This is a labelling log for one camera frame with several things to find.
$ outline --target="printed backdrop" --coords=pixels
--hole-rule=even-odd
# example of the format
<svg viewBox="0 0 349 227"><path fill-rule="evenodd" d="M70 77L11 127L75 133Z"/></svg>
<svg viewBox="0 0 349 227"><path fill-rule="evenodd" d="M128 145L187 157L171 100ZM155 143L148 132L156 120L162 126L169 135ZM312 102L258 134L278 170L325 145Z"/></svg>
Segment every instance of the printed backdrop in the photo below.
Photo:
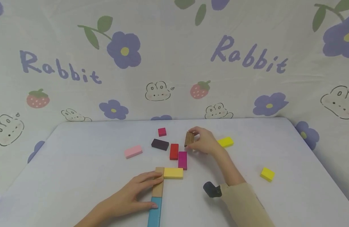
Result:
<svg viewBox="0 0 349 227"><path fill-rule="evenodd" d="M349 0L0 0L0 196L65 121L277 116L349 199Z"/></svg>

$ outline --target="red block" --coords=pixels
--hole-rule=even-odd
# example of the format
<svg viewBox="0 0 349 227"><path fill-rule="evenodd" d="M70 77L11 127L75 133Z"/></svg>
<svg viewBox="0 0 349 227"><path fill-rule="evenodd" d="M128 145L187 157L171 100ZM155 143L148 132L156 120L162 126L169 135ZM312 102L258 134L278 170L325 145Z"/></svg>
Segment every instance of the red block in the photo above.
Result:
<svg viewBox="0 0 349 227"><path fill-rule="evenodd" d="M171 149L169 152L169 159L170 160L178 160L178 144L177 143L171 144Z"/></svg>
<svg viewBox="0 0 349 227"><path fill-rule="evenodd" d="M166 128L158 129L159 136L167 136Z"/></svg>

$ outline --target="wooden block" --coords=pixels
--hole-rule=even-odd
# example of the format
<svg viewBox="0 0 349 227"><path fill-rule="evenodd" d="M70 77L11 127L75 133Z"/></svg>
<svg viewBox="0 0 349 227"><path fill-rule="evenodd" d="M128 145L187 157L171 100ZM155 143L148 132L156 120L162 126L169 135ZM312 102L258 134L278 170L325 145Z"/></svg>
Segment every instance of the wooden block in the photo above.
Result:
<svg viewBox="0 0 349 227"><path fill-rule="evenodd" d="M225 137L217 141L223 148L234 145L234 141L230 137Z"/></svg>
<svg viewBox="0 0 349 227"><path fill-rule="evenodd" d="M127 159L134 157L136 155L139 155L141 153L143 153L143 151L142 151L142 147L140 145L135 146L133 148L129 148L129 149L124 151L124 155Z"/></svg>
<svg viewBox="0 0 349 227"><path fill-rule="evenodd" d="M183 179L182 168L164 168L165 179Z"/></svg>
<svg viewBox="0 0 349 227"><path fill-rule="evenodd" d="M187 170L187 152L180 151L178 153L178 167Z"/></svg>
<svg viewBox="0 0 349 227"><path fill-rule="evenodd" d="M267 181L272 182L273 177L274 177L274 172L272 170L264 167L260 176L263 177L264 179L266 179Z"/></svg>
<svg viewBox="0 0 349 227"><path fill-rule="evenodd" d="M166 128L158 129L159 136L167 136Z"/></svg>
<svg viewBox="0 0 349 227"><path fill-rule="evenodd" d="M166 142L166 141L163 141L163 140L159 140L159 139L154 139L151 146L153 148L158 148L158 149L161 149L161 150L167 150L168 149L168 146L169 146L169 143Z"/></svg>
<svg viewBox="0 0 349 227"><path fill-rule="evenodd" d="M172 143L170 152L169 152L169 159L170 160L178 160L178 147L179 145L177 143Z"/></svg>
<svg viewBox="0 0 349 227"><path fill-rule="evenodd" d="M150 209L148 216L148 227L159 227L161 223L162 197L152 197L151 202L158 205L157 209Z"/></svg>
<svg viewBox="0 0 349 227"><path fill-rule="evenodd" d="M156 167L156 172L162 173L162 176L160 176L159 178L164 177L164 167ZM162 197L162 195L163 195L163 181L161 183L153 186L153 189L152 189L152 196L153 197Z"/></svg>
<svg viewBox="0 0 349 227"><path fill-rule="evenodd" d="M195 134L192 132L186 132L185 147L195 141Z"/></svg>

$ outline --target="sleeve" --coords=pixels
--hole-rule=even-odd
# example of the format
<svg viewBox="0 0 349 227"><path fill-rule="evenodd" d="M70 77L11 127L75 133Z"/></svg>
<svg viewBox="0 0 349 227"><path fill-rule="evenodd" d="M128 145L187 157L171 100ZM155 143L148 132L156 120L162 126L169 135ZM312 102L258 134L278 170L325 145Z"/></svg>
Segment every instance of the sleeve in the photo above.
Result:
<svg viewBox="0 0 349 227"><path fill-rule="evenodd" d="M221 199L238 227L275 227L250 184L221 184L220 188Z"/></svg>

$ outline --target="light blue block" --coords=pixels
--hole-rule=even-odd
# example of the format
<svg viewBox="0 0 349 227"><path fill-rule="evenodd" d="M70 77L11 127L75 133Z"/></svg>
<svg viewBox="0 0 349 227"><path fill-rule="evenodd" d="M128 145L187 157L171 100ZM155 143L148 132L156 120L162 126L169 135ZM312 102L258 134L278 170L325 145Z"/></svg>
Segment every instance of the light blue block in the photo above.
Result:
<svg viewBox="0 0 349 227"><path fill-rule="evenodd" d="M148 227L159 227L161 222L162 197L152 197L151 201L158 205L158 209L150 209Z"/></svg>

